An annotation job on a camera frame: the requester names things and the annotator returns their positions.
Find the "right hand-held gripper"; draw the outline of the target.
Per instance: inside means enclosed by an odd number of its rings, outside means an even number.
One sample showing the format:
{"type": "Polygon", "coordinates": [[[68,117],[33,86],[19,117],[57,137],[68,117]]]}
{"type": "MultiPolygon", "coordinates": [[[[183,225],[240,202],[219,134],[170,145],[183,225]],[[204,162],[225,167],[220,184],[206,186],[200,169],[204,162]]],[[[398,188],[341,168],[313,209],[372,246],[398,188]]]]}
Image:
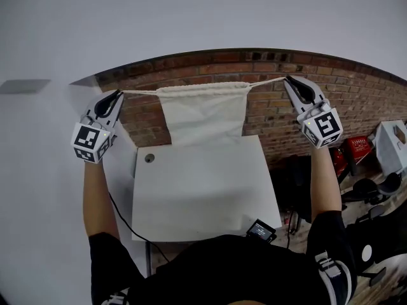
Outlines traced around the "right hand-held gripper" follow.
{"type": "Polygon", "coordinates": [[[286,76],[284,88],[299,114],[297,122],[302,134],[315,148],[328,146],[339,139],[343,127],[338,112],[328,99],[324,99],[316,83],[300,76],[286,76]]]}

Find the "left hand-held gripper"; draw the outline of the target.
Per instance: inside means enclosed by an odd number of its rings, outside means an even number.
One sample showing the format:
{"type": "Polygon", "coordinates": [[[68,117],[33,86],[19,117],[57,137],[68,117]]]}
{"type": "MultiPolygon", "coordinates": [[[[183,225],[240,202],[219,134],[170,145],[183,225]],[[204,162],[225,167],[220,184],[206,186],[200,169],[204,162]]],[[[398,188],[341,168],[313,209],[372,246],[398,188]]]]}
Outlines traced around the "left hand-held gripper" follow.
{"type": "Polygon", "coordinates": [[[101,162],[116,138],[114,127],[123,102],[124,94],[120,90],[103,92],[90,101],[71,138],[77,158],[88,163],[101,162]]]}

